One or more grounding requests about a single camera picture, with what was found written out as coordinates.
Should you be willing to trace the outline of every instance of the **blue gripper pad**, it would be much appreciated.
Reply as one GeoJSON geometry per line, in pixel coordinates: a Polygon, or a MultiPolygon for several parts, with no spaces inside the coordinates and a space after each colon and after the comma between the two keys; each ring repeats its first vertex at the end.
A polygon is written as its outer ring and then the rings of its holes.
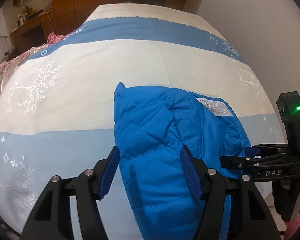
{"type": "Polygon", "coordinates": [[[191,157],[189,156],[191,154],[186,150],[186,148],[183,146],[180,151],[180,160],[183,172],[186,176],[186,180],[188,182],[189,188],[198,199],[202,199],[203,192],[201,190],[201,179],[199,177],[199,174],[194,167],[191,157]]]}
{"type": "Polygon", "coordinates": [[[99,195],[101,199],[103,199],[103,197],[109,193],[114,174],[119,165],[120,151],[118,147],[116,147],[113,152],[110,153],[108,159],[108,164],[100,179],[99,195]]]}

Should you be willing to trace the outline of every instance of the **metal screw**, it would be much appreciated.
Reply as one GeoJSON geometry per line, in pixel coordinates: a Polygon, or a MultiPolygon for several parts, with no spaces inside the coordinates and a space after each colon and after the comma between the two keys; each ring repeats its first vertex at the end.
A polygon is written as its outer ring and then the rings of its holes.
{"type": "Polygon", "coordinates": [[[208,169],[208,174],[209,175],[216,175],[217,171],[215,169],[208,169]]]}
{"type": "Polygon", "coordinates": [[[56,176],[53,176],[53,177],[51,178],[51,181],[52,181],[52,182],[57,182],[57,181],[59,181],[59,179],[60,179],[60,177],[59,177],[58,175],[56,175],[56,176]]]}
{"type": "Polygon", "coordinates": [[[84,171],[84,174],[87,176],[91,176],[93,174],[93,170],[92,169],[87,169],[84,171]]]}
{"type": "Polygon", "coordinates": [[[249,177],[248,175],[246,175],[246,174],[243,174],[243,175],[241,176],[241,179],[244,180],[244,181],[249,181],[249,180],[250,180],[250,177],[249,177]]]}

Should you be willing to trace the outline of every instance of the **mattress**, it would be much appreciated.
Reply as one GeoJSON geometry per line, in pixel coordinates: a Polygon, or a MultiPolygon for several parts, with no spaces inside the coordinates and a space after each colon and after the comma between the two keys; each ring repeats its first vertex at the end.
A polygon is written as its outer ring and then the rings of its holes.
{"type": "MultiPolygon", "coordinates": [[[[70,36],[29,57],[1,92],[0,215],[14,230],[22,231],[52,176],[75,177],[110,153],[119,82],[221,97],[252,145],[283,142],[257,77],[204,19],[153,5],[101,5],[70,36]]],[[[271,192],[258,187],[264,197],[271,192]]],[[[98,207],[109,239],[142,239],[119,171],[98,207]]],[[[74,198],[71,212],[81,239],[74,198]]]]}

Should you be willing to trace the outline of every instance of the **blue stripe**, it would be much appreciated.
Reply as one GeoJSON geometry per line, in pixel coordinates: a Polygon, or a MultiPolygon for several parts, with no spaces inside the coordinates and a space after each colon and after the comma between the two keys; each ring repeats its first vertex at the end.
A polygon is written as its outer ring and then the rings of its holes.
{"type": "Polygon", "coordinates": [[[192,26],[141,17],[92,20],[79,27],[68,38],[32,55],[29,59],[51,54],[67,44],[118,39],[164,41],[221,53],[245,63],[237,51],[225,40],[192,26]]]}

